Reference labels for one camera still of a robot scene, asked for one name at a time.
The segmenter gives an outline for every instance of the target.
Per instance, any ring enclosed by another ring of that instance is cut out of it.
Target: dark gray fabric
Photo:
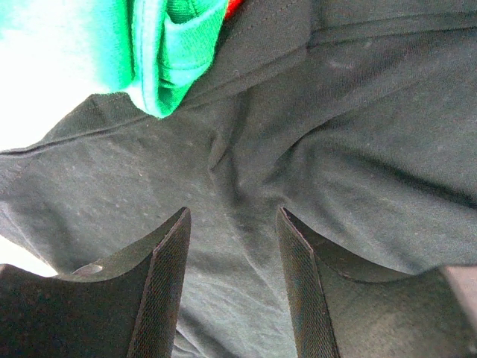
[[[173,357],[296,356],[278,205],[396,270],[475,263],[477,24],[314,46],[327,19],[364,21],[333,8],[250,0],[173,116],[95,95],[41,143],[1,153],[0,235],[74,271],[190,207]]]

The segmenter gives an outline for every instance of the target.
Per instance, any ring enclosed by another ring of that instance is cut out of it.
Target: red fabric
[[[229,0],[229,4],[227,5],[227,12],[225,13],[226,20],[230,19],[233,16],[233,14],[237,11],[243,1],[244,0]]]

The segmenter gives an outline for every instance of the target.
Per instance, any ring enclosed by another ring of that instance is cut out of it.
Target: clothing
[[[94,95],[0,154],[0,235],[73,271],[188,206],[173,357],[295,357],[277,206],[399,271],[477,261],[476,11],[249,1],[168,118]]]
[[[12,119],[0,121],[0,149],[40,140],[92,93],[127,91],[145,112],[170,115],[212,63],[226,7],[227,0],[2,1],[0,116]]]

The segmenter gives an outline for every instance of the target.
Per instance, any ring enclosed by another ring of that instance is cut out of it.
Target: green cloth
[[[42,81],[46,92],[68,92],[69,84],[90,93],[125,91],[162,118],[211,65],[226,6],[227,0],[1,0],[0,75],[24,86]]]

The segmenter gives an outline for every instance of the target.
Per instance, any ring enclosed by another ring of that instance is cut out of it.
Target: green towel
[[[74,90],[69,84],[90,93],[125,91],[162,118],[211,65],[226,6],[227,0],[1,0],[0,75],[22,86],[41,81],[46,92]]]

